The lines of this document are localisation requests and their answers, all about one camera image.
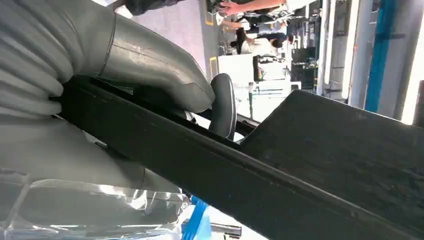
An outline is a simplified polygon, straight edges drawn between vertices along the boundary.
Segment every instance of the black metal bar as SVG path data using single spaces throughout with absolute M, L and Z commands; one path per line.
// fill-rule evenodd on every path
M 253 119 L 253 93 L 249 92 L 249 112 L 250 119 Z
M 198 113 L 199 116 L 211 120 L 212 119 L 212 110 L 207 109 L 204 112 Z M 249 135 L 255 128 L 259 125 L 257 122 L 247 121 L 248 118 L 237 114 L 237 124 L 235 125 L 235 132 L 243 136 Z
M 98 80 L 74 78 L 60 102 L 69 122 L 269 239 L 418 239 Z
M 188 221 L 182 223 L 181 228 L 184 231 L 184 228 L 187 227 Z M 210 227 L 212 232 L 221 233 L 231 236 L 232 238 L 239 239 L 242 236 L 242 227 L 241 226 L 233 226 L 233 225 L 224 225 L 219 223 L 210 223 Z
M 343 90 L 342 89 L 331 89 L 331 88 L 327 88 L 325 89 L 325 92 L 330 94 L 330 93 L 341 93 Z

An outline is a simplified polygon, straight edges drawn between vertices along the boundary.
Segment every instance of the person's arm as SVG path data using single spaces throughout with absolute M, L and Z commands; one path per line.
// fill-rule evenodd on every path
M 249 44 L 249 46 L 251 48 L 258 48 L 258 47 L 268 48 L 268 47 L 272 47 L 270 41 L 268 41 L 268 39 L 266 39 L 266 38 L 255 38 L 255 39 L 252 39 L 252 42 L 248 42 L 248 44 Z
M 248 38 L 248 37 L 246 37 L 246 42 L 248 44 L 254 44 L 255 43 L 255 38 Z
M 247 11 L 254 11 L 259 9 L 268 9 L 280 4 L 285 4 L 286 0 L 253 0 L 245 4 L 237 4 L 235 2 L 221 2 L 223 7 L 219 11 L 226 15 L 238 14 Z

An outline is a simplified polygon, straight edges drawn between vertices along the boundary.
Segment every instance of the blue metal bar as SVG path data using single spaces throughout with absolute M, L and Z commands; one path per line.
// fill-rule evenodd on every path
M 193 196 L 191 202 L 196 205 L 193 214 L 182 234 L 182 240 L 209 240 L 211 238 L 211 223 L 209 216 L 205 215 L 208 204 Z
M 377 112 L 389 51 L 390 35 L 395 18 L 397 0 L 382 0 L 375 31 L 374 50 L 366 90 L 365 110 Z

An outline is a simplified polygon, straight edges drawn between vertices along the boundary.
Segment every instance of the clear plastic sheet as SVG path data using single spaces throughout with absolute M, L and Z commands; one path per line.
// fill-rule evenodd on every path
M 31 182 L 1 168 L 0 193 L 5 240 L 178 240 L 181 215 L 190 204 L 182 193 L 56 179 Z

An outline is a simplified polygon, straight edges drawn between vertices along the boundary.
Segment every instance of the gray corrugated hose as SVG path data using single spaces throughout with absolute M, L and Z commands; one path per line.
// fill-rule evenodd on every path
M 75 74 L 157 86 L 194 113 L 215 98 L 187 52 L 90 0 L 2 0 L 0 168 L 35 179 L 141 187 L 126 173 L 141 166 L 120 164 L 51 117 L 61 106 L 49 97 L 60 96 Z

